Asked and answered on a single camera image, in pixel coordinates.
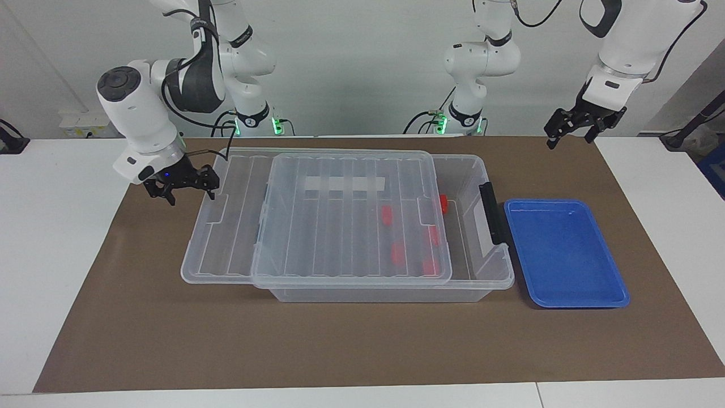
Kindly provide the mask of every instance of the black joint cap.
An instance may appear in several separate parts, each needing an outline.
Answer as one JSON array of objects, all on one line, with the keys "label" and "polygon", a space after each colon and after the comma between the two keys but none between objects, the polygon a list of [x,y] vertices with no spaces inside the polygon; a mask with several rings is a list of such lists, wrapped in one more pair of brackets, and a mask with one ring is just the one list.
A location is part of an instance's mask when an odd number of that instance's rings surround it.
[{"label": "black joint cap", "polygon": [[132,67],[116,67],[107,71],[98,80],[96,88],[109,102],[123,101],[141,84],[141,73]]}]

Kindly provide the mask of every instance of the blue tray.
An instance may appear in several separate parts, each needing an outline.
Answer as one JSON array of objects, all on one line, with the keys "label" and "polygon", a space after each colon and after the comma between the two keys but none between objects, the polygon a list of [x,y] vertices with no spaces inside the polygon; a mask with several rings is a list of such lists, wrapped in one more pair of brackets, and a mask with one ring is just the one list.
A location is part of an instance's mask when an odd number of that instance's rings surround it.
[{"label": "blue tray", "polygon": [[617,308],[629,292],[586,204],[508,200],[506,217],[531,299],[545,308]]}]

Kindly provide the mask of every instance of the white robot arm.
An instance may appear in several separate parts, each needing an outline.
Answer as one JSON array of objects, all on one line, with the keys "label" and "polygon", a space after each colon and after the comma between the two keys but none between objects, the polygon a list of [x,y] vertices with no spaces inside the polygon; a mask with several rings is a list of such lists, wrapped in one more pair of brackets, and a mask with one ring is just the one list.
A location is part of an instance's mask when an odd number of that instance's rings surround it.
[{"label": "white robot arm", "polygon": [[203,189],[213,199],[218,177],[209,166],[196,170],[191,165],[159,96],[169,108],[173,103],[181,111],[211,113],[230,94],[242,136],[279,134],[282,128],[274,109],[253,79],[271,73],[276,59],[252,35],[238,0],[151,3],[164,16],[191,26],[195,55],[188,60],[136,60],[101,77],[96,87],[101,105],[128,140],[114,168],[132,183],[143,183],[152,197],[166,198],[172,205],[175,188]]},{"label": "white robot arm", "polygon": [[483,77],[509,75],[521,61],[521,51],[512,40],[509,0],[476,0],[474,5],[476,26],[485,39],[455,44],[446,51],[446,71],[456,88],[444,107],[445,133],[473,133],[486,101]]},{"label": "white robot arm", "polygon": [[549,148],[578,128],[589,127],[589,143],[614,128],[629,97],[706,9],[697,0],[583,0],[581,21],[604,44],[574,107],[556,110],[544,127]]}]

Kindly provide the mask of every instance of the transparent storage box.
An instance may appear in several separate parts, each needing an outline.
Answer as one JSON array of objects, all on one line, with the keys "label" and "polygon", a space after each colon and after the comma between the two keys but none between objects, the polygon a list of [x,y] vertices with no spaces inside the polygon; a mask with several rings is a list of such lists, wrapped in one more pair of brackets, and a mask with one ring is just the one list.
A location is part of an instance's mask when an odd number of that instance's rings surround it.
[{"label": "transparent storage box", "polygon": [[475,302],[513,284],[476,156],[233,148],[214,168],[222,185],[199,211],[189,283],[253,284],[296,302]]}]

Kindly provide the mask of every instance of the clear plastic lid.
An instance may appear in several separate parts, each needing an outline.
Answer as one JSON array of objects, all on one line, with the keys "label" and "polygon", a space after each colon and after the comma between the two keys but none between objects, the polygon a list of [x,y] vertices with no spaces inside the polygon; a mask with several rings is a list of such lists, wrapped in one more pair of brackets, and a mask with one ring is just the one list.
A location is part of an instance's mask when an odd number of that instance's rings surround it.
[{"label": "clear plastic lid", "polygon": [[451,274],[428,153],[274,157],[254,246],[255,286],[414,287],[442,285]]}]

